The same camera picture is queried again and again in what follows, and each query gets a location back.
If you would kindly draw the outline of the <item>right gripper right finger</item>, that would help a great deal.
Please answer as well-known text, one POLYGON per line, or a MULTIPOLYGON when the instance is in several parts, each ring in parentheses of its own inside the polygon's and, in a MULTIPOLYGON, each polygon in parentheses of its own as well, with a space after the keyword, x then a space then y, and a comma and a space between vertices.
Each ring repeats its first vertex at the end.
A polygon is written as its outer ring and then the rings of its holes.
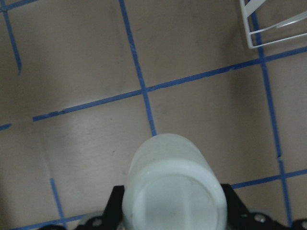
POLYGON ((227 203, 226 230, 287 230, 288 227, 261 212, 251 212, 230 184, 221 184, 227 203))

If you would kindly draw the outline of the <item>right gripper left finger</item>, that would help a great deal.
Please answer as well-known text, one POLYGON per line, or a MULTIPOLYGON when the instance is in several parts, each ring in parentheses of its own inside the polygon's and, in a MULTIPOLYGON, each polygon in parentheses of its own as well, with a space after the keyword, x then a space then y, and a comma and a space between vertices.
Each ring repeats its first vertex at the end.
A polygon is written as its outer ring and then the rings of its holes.
POLYGON ((114 186, 103 211, 86 214, 79 221, 77 230, 117 230, 122 221, 124 186, 114 186))

